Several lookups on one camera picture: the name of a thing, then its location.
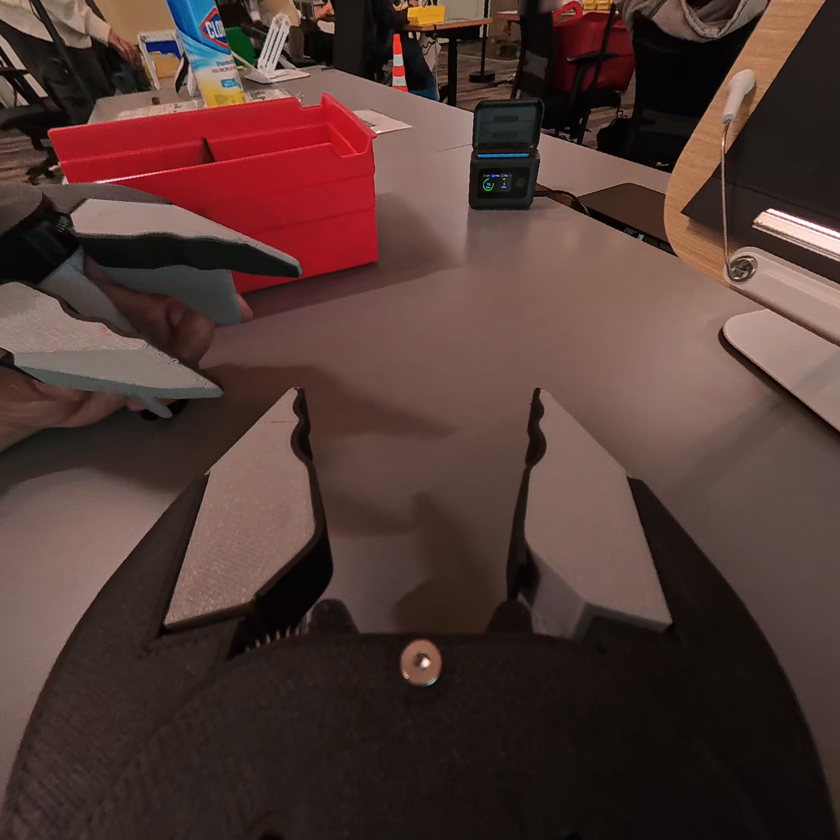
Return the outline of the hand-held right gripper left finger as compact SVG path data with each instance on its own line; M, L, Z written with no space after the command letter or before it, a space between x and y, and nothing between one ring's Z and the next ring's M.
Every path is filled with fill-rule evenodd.
M240 618L290 632L333 575L302 388L290 388L206 474L164 618L181 631Z

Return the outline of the white paper sheet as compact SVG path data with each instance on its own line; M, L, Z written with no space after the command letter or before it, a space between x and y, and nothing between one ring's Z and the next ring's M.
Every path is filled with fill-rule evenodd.
M372 110L355 110L353 114L377 136L412 128L409 123Z

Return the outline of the black office chair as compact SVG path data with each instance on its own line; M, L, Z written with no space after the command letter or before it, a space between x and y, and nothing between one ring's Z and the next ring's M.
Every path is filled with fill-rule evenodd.
M45 160L27 169L30 183L37 184L43 179L57 182L59 161L49 139L49 131L69 125L67 112L55 105L49 98L39 97L35 89L26 80L23 70L2 63L1 78L8 82L13 93L24 101L22 105L2 108L2 130L17 130L27 135L36 151L46 153Z
M651 19L633 18L635 100L626 157L671 170L726 74L716 41L667 34Z

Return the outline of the red plastic bin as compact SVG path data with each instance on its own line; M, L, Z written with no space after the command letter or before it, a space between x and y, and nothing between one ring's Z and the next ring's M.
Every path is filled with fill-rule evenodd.
M375 133L327 92L53 129L70 183L132 187L295 258L302 277L378 259ZM200 164L201 138L216 162Z

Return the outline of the cleaning wipes canister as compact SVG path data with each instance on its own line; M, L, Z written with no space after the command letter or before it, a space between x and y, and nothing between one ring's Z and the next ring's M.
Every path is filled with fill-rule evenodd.
M200 91L205 107L247 102L226 30L215 1L168 1L182 60L175 90L184 84L190 96Z

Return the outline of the wood-rimmed black monitor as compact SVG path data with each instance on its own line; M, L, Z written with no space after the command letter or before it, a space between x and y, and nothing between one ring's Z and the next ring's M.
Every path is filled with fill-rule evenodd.
M728 140L730 246L755 247L838 282L838 261L753 229L777 209L838 230L839 2L771 2L725 80L751 69ZM720 118L712 99L670 176L665 227L677 256L722 282Z

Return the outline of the small blue yellow box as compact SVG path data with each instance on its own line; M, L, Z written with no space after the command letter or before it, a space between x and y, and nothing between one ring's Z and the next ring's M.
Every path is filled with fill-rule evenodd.
M174 90L182 66L182 46L175 29L139 32L138 47L153 89Z

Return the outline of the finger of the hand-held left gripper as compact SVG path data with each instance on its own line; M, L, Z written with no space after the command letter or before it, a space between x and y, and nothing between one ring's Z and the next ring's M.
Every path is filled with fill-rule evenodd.
M70 220L111 282L176 299L221 326L242 321L234 273L302 274L301 264L277 248L172 204L88 198Z
M222 388L143 339L85 320L19 282L1 289L1 347L39 382L131 400L218 398Z

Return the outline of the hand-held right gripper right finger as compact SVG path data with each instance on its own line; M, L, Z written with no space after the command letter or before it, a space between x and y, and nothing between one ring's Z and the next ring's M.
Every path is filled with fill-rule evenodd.
M546 637L580 641L599 618L663 633L672 617L625 468L543 388L527 429L508 599Z

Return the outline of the dark battery charging case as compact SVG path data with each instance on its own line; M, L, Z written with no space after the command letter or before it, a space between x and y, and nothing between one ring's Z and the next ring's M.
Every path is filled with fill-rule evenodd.
M469 207L528 209L539 173L543 102L481 101L474 110Z

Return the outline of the red basket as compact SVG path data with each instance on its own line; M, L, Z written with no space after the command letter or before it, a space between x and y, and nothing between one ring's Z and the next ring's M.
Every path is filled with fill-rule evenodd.
M564 2L553 12L553 67L550 89L572 93L596 81L598 91L625 93L634 75L631 36L609 2Z

